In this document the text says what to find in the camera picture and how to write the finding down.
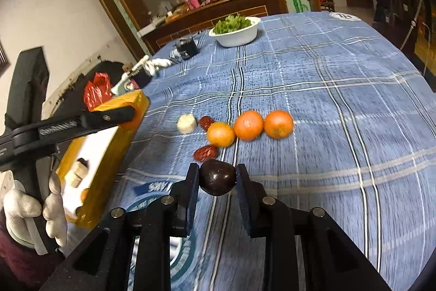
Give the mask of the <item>white gloved left hand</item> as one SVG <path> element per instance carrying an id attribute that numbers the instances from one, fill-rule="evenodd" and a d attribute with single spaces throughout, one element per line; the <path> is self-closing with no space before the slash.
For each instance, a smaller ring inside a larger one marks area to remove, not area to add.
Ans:
<path id="1" fill-rule="evenodd" d="M 48 181 L 50 193 L 44 203 L 16 188 L 11 170 L 1 172 L 1 207 L 6 217 L 6 229 L 10 237 L 23 247 L 35 250 L 40 256 L 45 252 L 42 244 L 31 236 L 29 224 L 41 217 L 46 222 L 45 231 L 55 239 L 57 247 L 65 247 L 67 223 L 61 196 L 60 180 L 53 172 Z"/>

